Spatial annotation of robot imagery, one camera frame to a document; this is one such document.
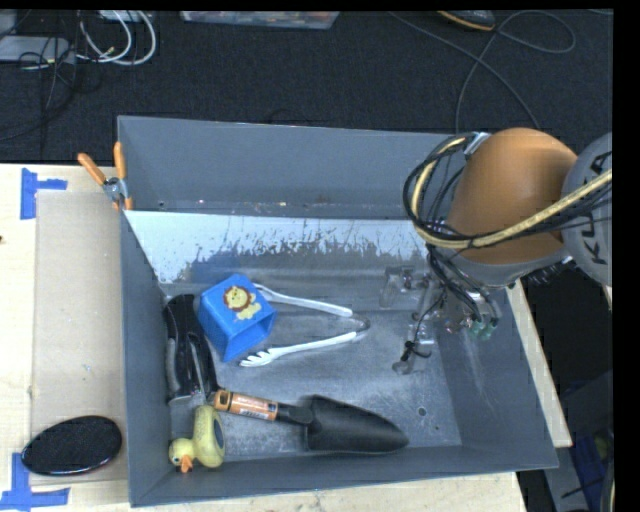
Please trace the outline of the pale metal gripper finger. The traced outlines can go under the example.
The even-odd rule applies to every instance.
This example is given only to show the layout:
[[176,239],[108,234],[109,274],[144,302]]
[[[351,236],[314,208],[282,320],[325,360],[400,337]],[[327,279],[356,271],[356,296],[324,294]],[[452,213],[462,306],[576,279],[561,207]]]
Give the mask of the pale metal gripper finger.
[[423,372],[433,355],[435,345],[435,335],[428,325],[419,322],[412,324],[401,355],[392,365],[393,371],[398,375]]
[[421,308],[431,288],[427,271],[411,266],[387,267],[379,293],[381,308]]

